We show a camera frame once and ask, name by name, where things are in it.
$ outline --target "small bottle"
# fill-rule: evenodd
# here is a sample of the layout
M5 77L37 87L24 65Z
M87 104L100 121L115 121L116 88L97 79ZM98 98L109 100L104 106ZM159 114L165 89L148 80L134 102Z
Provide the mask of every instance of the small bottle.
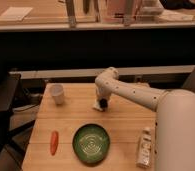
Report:
M138 142L137 166L142 168L150 167L151 163L151 130L149 127L143 129Z

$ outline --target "cable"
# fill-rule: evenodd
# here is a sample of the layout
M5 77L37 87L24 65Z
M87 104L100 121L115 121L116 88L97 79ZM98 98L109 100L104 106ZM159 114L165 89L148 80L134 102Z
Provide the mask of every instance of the cable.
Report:
M15 109L14 109L13 111L14 111L14 112L23 112L23 111L26 111L26 110L28 110L28 109L34 108L34 107L36 107L36 106L39 106L39 104L30 106L30 107L27 107L27 108L21 109L21 110L15 110Z
M15 159L15 157L12 155L12 153L0 142L0 146L3 147L3 149L5 149L5 151L9 154L9 156L14 160L14 162L16 163L16 165L18 166L18 168L23 171L20 163Z

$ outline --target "white cup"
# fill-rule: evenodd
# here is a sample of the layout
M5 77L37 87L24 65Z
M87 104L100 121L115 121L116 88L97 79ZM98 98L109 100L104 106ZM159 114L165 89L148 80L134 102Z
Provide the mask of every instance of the white cup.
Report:
M64 102L64 91L61 84L53 84L50 87L50 94L56 105L61 105Z

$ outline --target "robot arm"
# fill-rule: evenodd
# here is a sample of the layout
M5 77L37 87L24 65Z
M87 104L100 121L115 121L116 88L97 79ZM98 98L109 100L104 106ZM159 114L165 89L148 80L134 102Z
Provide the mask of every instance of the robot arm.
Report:
M168 93L165 90L124 83L118 81L118 77L118 71L110 67L95 79L98 104L95 106L99 106L96 109L103 111L107 105L102 105L101 101L105 100L107 103L111 93L114 93L156 111L159 100Z
M103 111L114 93L156 111L155 171L195 171L195 93L168 92L117 79L115 68L96 78L94 108Z

